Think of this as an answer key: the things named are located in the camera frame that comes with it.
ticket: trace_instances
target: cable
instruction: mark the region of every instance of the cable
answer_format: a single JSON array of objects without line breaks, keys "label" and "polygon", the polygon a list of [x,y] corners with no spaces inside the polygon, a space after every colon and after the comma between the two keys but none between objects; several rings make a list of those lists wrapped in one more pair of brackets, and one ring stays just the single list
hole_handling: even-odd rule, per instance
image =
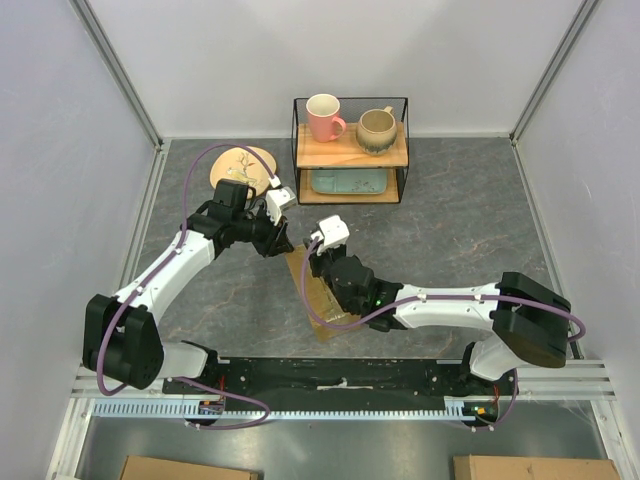
[{"label": "cable", "polygon": [[516,404],[516,397],[518,396],[518,370],[513,369],[513,393],[511,394],[511,400],[509,401],[509,406],[505,410],[504,414],[498,417],[498,419],[493,422],[491,425],[487,425],[486,427],[475,427],[476,430],[490,430],[493,427],[500,425],[504,422],[507,417],[513,411],[513,406]]},{"label": "cable", "polygon": [[267,207],[267,201],[264,199],[264,197],[256,196],[253,200],[251,200],[251,203],[249,203],[249,208],[247,210],[253,210],[254,208],[256,208],[256,205],[258,205],[258,203],[262,204],[265,208]]},{"label": "cable", "polygon": [[149,284],[149,282],[153,280],[153,278],[158,273],[160,273],[162,269],[169,264],[169,262],[171,262],[171,260],[177,255],[177,250],[179,250],[184,244],[184,241],[187,238],[187,218],[188,218],[187,193],[189,191],[189,181],[191,180],[191,175],[193,174],[193,171],[195,170],[196,165],[198,165],[198,162],[200,162],[200,160],[207,153],[209,153],[211,150],[214,150],[216,148],[221,148],[221,147],[241,148],[243,150],[246,150],[247,152],[249,152],[250,154],[252,154],[258,159],[258,161],[262,164],[264,169],[269,174],[269,178],[274,178],[275,176],[273,171],[269,167],[269,165],[267,165],[267,162],[265,162],[260,155],[258,155],[253,149],[249,147],[245,147],[243,145],[236,145],[233,143],[216,143],[204,149],[200,153],[200,155],[196,157],[196,159],[193,161],[193,163],[189,167],[189,171],[187,172],[187,176],[184,179],[184,186],[182,188],[182,224],[180,226],[180,238],[178,239],[176,248],[171,250],[171,252],[169,252],[169,254],[158,264],[158,266],[154,268],[151,272],[149,272],[149,275],[147,275],[146,277],[144,277],[144,279],[142,279],[142,281],[138,285],[138,288],[132,291],[131,294],[124,300],[124,302],[122,302],[118,310],[116,310],[115,315],[111,319],[111,322],[109,322],[109,325],[107,326],[107,329],[104,333],[104,337],[102,338],[102,343],[100,344],[100,350],[98,352],[96,375],[97,375],[98,389],[100,390],[100,393],[102,393],[105,396],[110,397],[112,395],[115,395],[116,393],[122,391],[122,389],[126,387],[126,384],[123,383],[121,385],[118,385],[113,390],[109,390],[104,384],[104,358],[107,353],[107,347],[109,345],[109,340],[111,340],[111,336],[113,335],[113,331],[116,329],[116,326],[118,325],[118,321],[122,317],[122,314],[125,312],[127,307],[131,305],[131,302],[133,302],[133,300],[144,291],[145,287]]},{"label": "cable", "polygon": [[493,399],[493,402],[491,402],[494,405],[498,404],[498,401],[500,400],[500,389],[498,388],[497,385],[493,386],[493,393],[495,395],[495,398]]},{"label": "cable", "polygon": [[190,385],[195,388],[199,388],[200,390],[204,390],[205,392],[213,393],[214,395],[222,395],[223,397],[233,398],[235,400],[240,400],[242,402],[252,403],[253,405],[256,405],[264,410],[264,414],[260,418],[256,418],[255,420],[251,420],[246,423],[236,423],[233,425],[205,426],[205,425],[199,425],[197,423],[191,423],[187,421],[187,425],[189,425],[190,427],[196,428],[198,430],[240,430],[241,428],[255,427],[256,425],[263,423],[267,418],[269,418],[269,415],[271,415],[271,409],[269,408],[269,406],[266,403],[260,400],[257,400],[255,398],[244,397],[242,395],[237,395],[235,393],[224,392],[216,388],[207,387],[206,385],[203,385],[201,383],[196,382],[195,380],[192,380],[186,377],[175,377],[174,380],[177,380],[182,383],[186,383],[187,385]]},{"label": "cable", "polygon": [[[497,420],[500,418],[500,402],[497,402],[497,403],[495,404],[495,407],[496,407],[496,410],[497,410],[497,413],[496,413],[496,421],[497,421]],[[492,426],[493,426],[493,425],[495,425],[495,424],[496,424],[496,422],[491,422],[491,421],[489,421],[489,420],[485,420],[484,418],[482,418],[482,417],[481,417],[480,415],[478,415],[477,413],[476,413],[475,415],[476,415],[476,418],[477,418],[479,421],[481,421],[482,423],[484,423],[484,424],[486,424],[486,425],[492,425]]]},{"label": "cable", "polygon": [[307,251],[304,255],[304,261],[302,262],[302,267],[300,269],[300,296],[302,297],[302,302],[304,303],[304,306],[306,307],[307,311],[309,312],[309,315],[311,315],[311,317],[318,322],[320,325],[324,325],[327,328],[331,328],[334,330],[348,330],[350,328],[354,328],[357,327],[358,325],[362,325],[363,323],[368,322],[369,320],[371,320],[372,318],[377,317],[378,315],[391,310],[392,308],[396,308],[400,305],[404,305],[405,303],[411,303],[411,302],[415,302],[415,301],[428,301],[428,300],[455,300],[455,301],[498,301],[498,302],[507,302],[507,303],[513,303],[513,304],[519,304],[519,305],[526,305],[528,307],[533,307],[533,308],[537,308],[539,310],[545,310],[547,312],[550,313],[554,313],[556,315],[559,315],[561,317],[566,318],[567,320],[573,322],[574,324],[576,324],[578,326],[578,328],[580,328],[580,331],[578,333],[576,333],[575,335],[572,335],[568,338],[569,342],[573,342],[576,340],[581,339],[582,337],[585,336],[585,334],[587,333],[587,327],[585,326],[585,324],[582,322],[582,320],[578,319],[575,315],[572,315],[571,313],[562,310],[560,308],[556,308],[556,307],[552,307],[551,305],[546,305],[544,303],[540,303],[540,302],[535,302],[533,300],[528,300],[526,298],[518,298],[518,297],[510,297],[508,295],[427,295],[427,300],[421,300],[420,298],[418,298],[417,296],[413,296],[413,297],[407,297],[407,298],[403,298],[402,300],[396,300],[393,303],[390,303],[389,305],[386,305],[378,310],[376,310],[375,312],[370,313],[369,315],[367,315],[366,317],[362,317],[360,320],[356,321],[356,322],[352,322],[348,325],[334,325],[332,323],[326,322],[325,320],[323,320],[322,318],[320,318],[314,311],[313,308],[311,307],[311,304],[309,303],[309,299],[307,298],[307,268],[309,268],[309,262],[311,259],[311,255],[315,252],[316,247],[318,246],[318,244],[320,243],[320,239],[316,238],[311,242],[311,245],[309,245],[309,248],[307,248]]},{"label": "cable", "polygon": [[362,317],[360,320],[349,323],[347,325],[334,325],[333,323],[329,323],[318,316],[316,312],[313,311],[313,307],[309,303],[309,299],[307,298],[307,268],[309,267],[309,259],[313,252],[315,252],[316,247],[320,243],[320,239],[316,238],[311,242],[309,248],[304,254],[304,261],[302,262],[302,268],[300,269],[300,297],[302,298],[302,302],[304,306],[307,308],[309,315],[320,325],[324,325],[325,327],[332,328],[334,330],[349,330],[351,328],[357,327],[358,325],[362,325],[363,323],[367,323],[372,318],[377,317],[381,313],[384,313],[393,308],[399,307],[400,305],[404,305],[405,303],[415,302],[416,300],[420,300],[418,297],[407,297],[402,300],[396,300],[395,302],[390,303],[389,305],[385,305],[384,307],[376,310],[375,312],[371,312],[369,315]]}]

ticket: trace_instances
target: mug handle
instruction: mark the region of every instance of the mug handle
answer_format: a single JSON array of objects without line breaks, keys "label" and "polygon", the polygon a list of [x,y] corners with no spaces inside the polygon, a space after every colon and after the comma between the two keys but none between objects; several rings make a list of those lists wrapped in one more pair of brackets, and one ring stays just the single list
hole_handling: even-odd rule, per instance
[{"label": "mug handle", "polygon": [[333,117],[331,119],[331,122],[337,123],[338,125],[340,125],[340,128],[342,128],[342,131],[337,135],[336,134],[331,135],[331,137],[329,138],[329,141],[335,140],[336,138],[340,138],[342,134],[347,131],[347,124],[340,117]]}]

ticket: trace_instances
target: cardboard box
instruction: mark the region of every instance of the cardboard box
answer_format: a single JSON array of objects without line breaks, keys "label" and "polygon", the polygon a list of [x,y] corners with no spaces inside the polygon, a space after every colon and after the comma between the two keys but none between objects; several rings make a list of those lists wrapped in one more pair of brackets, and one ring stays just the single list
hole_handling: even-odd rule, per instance
[{"label": "cardboard box", "polygon": [[456,480],[620,480],[611,460],[454,457]]},{"label": "cardboard box", "polygon": [[128,456],[120,480],[258,480],[255,472]]}]

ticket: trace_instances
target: wooden shelf board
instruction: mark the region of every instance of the wooden shelf board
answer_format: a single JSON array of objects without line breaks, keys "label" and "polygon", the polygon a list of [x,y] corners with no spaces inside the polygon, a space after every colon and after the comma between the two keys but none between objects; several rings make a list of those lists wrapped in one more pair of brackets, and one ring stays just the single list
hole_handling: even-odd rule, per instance
[{"label": "wooden shelf board", "polygon": [[409,165],[404,124],[398,122],[398,138],[383,155],[373,156],[362,151],[356,140],[355,123],[347,124],[347,131],[333,142],[316,142],[306,123],[298,126],[298,168],[371,168],[406,167]]},{"label": "wooden shelf board", "polygon": [[387,171],[387,189],[378,194],[326,194],[318,193],[311,187],[311,170],[300,172],[300,204],[305,203],[398,203],[398,182],[396,171]]}]

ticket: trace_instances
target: beige ceramic mug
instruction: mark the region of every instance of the beige ceramic mug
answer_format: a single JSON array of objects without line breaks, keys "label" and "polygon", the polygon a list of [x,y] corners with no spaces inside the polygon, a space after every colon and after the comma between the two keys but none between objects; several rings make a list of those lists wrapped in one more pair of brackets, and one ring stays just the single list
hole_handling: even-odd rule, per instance
[{"label": "beige ceramic mug", "polygon": [[398,125],[393,108],[376,108],[364,112],[356,128],[356,140],[369,155],[382,155],[395,143]]}]

